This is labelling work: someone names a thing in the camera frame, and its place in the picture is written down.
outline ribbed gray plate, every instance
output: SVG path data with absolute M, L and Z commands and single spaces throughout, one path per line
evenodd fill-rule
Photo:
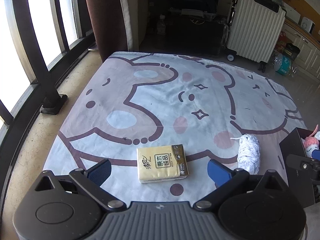
M 235 240 L 212 213 L 198 212 L 189 202 L 132 202 L 129 209 L 106 216 L 86 240 Z

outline brown curtain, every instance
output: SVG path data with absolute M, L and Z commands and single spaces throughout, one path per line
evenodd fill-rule
M 128 40 L 121 0 L 86 1 L 102 62 L 113 52 L 127 51 Z

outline window frame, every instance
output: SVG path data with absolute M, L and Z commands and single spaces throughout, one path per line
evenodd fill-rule
M 0 128 L 0 221 L 13 167 L 41 106 L 48 102 L 55 106 L 60 98 L 57 87 L 95 42 L 85 0 L 72 0 L 72 3 L 78 39 L 68 46 L 59 0 L 50 0 L 61 53 L 47 67 L 36 39 L 28 0 L 5 0 L 10 33 L 30 86 L 11 112 L 0 101 L 0 117 L 4 120 Z

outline pink cheek circle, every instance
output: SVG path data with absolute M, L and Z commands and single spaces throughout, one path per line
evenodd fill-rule
M 192 75 L 191 75 L 191 73 L 189 73 L 189 72 L 183 73 L 183 74 L 182 74 L 182 80 L 183 80 L 184 82 L 191 81 L 191 80 L 192 80 Z
M 272 105 L 271 105 L 267 100 L 265 100 L 264 98 L 262 98 L 262 101 L 263 101 L 263 103 L 265 104 L 265 106 L 266 106 L 267 108 L 269 108 L 270 110 L 273 109 Z
M 173 129 L 177 134 L 182 134 L 188 127 L 188 121 L 185 117 L 179 116 L 173 123 Z
M 234 135 L 228 131 L 223 131 L 214 136 L 213 142 L 220 149 L 229 149 L 235 144 L 235 141 L 230 138 L 234 138 Z
M 226 78 L 224 77 L 223 74 L 221 74 L 218 71 L 212 71 L 212 76 L 214 77 L 214 79 L 218 80 L 219 82 L 225 82 Z
M 245 79 L 244 73 L 242 73 L 240 70 L 236 70 L 236 72 L 237 72 L 237 74 L 238 74 L 239 77 Z

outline black box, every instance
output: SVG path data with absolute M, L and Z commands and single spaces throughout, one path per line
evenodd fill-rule
M 299 53 L 300 49 L 297 46 L 294 46 L 292 43 L 287 43 L 282 54 L 294 61 Z
M 289 189 L 299 200 L 303 208 L 315 204 L 315 195 L 310 179 L 311 169 L 298 171 L 296 169 L 289 168 L 286 164 L 286 159 L 289 154 L 307 157 L 301 138 L 305 139 L 311 133 L 312 131 L 309 130 L 295 128 L 279 143 L 287 173 Z

